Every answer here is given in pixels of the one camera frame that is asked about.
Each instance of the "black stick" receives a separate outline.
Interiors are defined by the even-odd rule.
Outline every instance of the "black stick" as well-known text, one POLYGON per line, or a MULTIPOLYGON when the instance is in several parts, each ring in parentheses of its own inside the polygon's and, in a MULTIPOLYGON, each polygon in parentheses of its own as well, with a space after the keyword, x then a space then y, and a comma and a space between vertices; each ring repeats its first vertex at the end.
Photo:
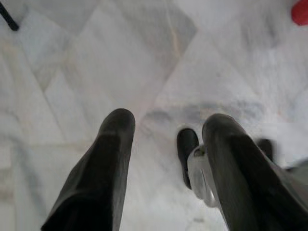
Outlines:
POLYGON ((3 16, 10 29, 13 31, 17 31, 19 29, 19 25, 12 19, 8 11, 4 8, 2 3, 0 2, 0 14, 3 16))

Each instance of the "marble floor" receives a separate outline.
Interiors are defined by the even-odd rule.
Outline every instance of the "marble floor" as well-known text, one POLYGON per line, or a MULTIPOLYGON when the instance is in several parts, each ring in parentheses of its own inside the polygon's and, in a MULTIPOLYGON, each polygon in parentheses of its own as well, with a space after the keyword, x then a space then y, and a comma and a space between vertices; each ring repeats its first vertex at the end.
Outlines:
POLYGON ((4 0, 0 20, 0 230, 38 231, 114 109, 137 122, 122 231, 227 230, 181 179, 183 126, 215 112, 277 163, 308 157, 308 27, 295 0, 4 0))

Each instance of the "red object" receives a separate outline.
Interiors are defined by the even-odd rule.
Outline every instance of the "red object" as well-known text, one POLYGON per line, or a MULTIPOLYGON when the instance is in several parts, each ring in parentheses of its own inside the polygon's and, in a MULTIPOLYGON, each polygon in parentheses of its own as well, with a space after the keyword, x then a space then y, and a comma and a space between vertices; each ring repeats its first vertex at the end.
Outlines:
POLYGON ((308 0, 301 0, 292 8, 292 20, 300 25, 308 25, 308 0))

